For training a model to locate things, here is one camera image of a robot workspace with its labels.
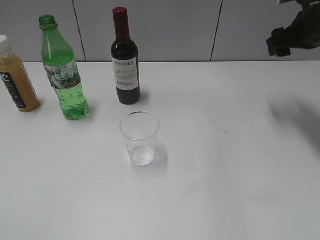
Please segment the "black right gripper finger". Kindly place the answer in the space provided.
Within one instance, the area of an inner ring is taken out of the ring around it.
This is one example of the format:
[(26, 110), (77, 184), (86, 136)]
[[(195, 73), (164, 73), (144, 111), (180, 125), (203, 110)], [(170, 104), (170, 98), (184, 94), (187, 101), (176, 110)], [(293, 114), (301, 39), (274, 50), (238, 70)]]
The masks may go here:
[(291, 55), (291, 50), (286, 45), (286, 35), (283, 27), (274, 29), (271, 32), (271, 37), (266, 40), (266, 44), (271, 57), (288, 57)]

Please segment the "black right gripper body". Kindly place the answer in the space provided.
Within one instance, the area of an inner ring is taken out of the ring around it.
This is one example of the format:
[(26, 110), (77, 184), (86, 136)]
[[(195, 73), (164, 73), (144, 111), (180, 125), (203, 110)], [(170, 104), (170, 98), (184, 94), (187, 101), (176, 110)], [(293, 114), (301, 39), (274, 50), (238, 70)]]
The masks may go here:
[(291, 49), (311, 50), (320, 46), (320, 1), (296, 0), (302, 7), (289, 26)]

